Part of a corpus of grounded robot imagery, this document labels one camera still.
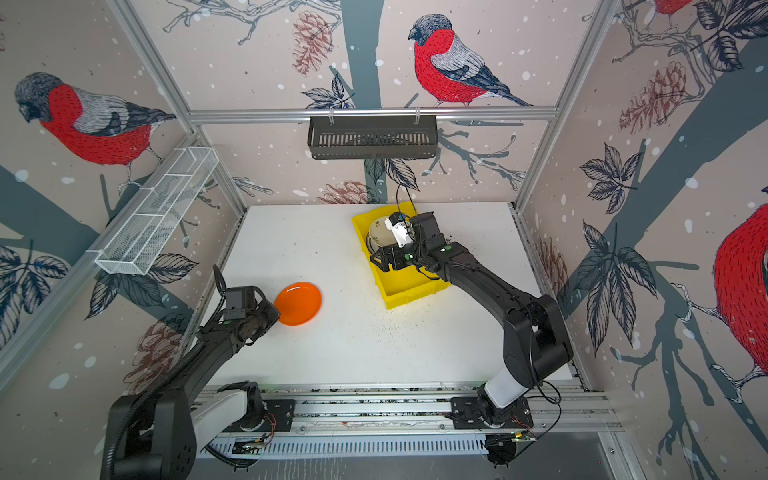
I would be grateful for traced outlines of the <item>cream plate red seal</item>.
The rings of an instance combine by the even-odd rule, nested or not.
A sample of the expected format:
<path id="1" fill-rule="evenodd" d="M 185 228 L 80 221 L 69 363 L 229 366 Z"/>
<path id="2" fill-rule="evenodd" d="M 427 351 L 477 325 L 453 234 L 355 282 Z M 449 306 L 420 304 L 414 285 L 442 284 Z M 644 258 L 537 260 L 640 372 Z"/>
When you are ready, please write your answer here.
<path id="1" fill-rule="evenodd" d="M 375 254 L 382 247 L 397 243 L 394 234 L 387 227 L 388 220 L 387 216 L 383 216 L 370 225 L 366 236 L 366 246 L 370 254 Z"/>

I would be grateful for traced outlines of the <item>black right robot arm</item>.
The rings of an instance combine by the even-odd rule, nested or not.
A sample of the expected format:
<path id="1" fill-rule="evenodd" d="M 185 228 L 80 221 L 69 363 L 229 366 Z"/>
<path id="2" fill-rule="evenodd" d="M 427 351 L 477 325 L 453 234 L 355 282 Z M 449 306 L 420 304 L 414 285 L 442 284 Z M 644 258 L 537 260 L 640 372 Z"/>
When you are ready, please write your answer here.
<path id="1" fill-rule="evenodd" d="M 394 241 L 372 252 L 372 265 L 384 273 L 413 267 L 430 280 L 445 281 L 501 325 L 504 366 L 479 388 L 471 420 L 491 428 L 504 426 L 525 394 L 573 359 L 557 301 L 525 292 L 483 266 L 464 245 L 446 239 L 432 212 L 412 217 L 393 213 L 384 225 Z"/>

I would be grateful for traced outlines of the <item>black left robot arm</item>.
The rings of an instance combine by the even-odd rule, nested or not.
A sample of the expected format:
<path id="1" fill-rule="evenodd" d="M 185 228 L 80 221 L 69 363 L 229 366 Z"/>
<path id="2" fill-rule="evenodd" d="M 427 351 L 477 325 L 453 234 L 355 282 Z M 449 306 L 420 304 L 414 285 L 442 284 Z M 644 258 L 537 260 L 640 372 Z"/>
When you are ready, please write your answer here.
<path id="1" fill-rule="evenodd" d="M 191 402 L 214 374 L 279 319 L 263 300 L 251 308 L 227 308 L 198 332 L 198 342 L 162 378 L 140 394 L 116 400 L 108 413 L 102 479 L 185 479 L 198 441 Z"/>

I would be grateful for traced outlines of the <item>orange plate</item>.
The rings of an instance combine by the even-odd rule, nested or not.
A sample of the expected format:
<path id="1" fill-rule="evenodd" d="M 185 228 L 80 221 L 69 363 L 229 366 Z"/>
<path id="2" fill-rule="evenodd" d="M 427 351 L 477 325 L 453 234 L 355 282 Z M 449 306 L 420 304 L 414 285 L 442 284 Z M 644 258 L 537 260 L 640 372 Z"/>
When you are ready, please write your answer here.
<path id="1" fill-rule="evenodd" d="M 297 282 L 283 289 L 278 294 L 274 305 L 280 313 L 280 323 L 287 326 L 300 326 L 318 314 L 322 301 L 322 293 L 316 285 Z"/>

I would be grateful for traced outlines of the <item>yellow plastic bin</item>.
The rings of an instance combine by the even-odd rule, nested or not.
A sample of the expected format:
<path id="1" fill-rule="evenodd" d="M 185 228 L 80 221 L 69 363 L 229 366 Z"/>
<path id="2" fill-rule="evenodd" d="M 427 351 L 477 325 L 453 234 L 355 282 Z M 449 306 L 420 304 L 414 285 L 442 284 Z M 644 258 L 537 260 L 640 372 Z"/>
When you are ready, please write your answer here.
<path id="1" fill-rule="evenodd" d="M 401 204 L 399 209 L 408 216 L 418 213 L 411 202 Z M 390 270 L 389 272 L 382 272 L 370 262 L 370 256 L 372 255 L 368 248 L 370 228 L 379 223 L 379 231 L 385 230 L 384 218 L 396 213 L 399 209 L 396 205 L 386 205 L 368 210 L 352 218 L 352 224 L 360 243 L 360 250 L 372 271 L 375 283 L 388 310 L 436 294 L 451 286 L 450 283 L 440 279 L 430 280 L 426 278 L 421 273 L 418 273 L 417 269 L 413 266 L 408 266 L 399 271 Z"/>

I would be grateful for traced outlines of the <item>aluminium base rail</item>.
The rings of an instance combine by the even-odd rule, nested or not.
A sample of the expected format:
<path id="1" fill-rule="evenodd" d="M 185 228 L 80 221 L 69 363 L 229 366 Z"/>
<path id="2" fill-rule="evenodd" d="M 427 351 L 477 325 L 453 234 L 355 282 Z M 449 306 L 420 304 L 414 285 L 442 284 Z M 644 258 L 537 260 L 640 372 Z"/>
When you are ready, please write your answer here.
<path id="1" fill-rule="evenodd" d="M 257 413 L 238 410 L 244 392 L 205 389 L 192 404 L 201 458 L 251 460 L 519 453 L 551 434 L 624 428 L 605 396 L 565 384 L 525 395 L 496 420 L 467 385 L 436 388 L 272 388 Z"/>

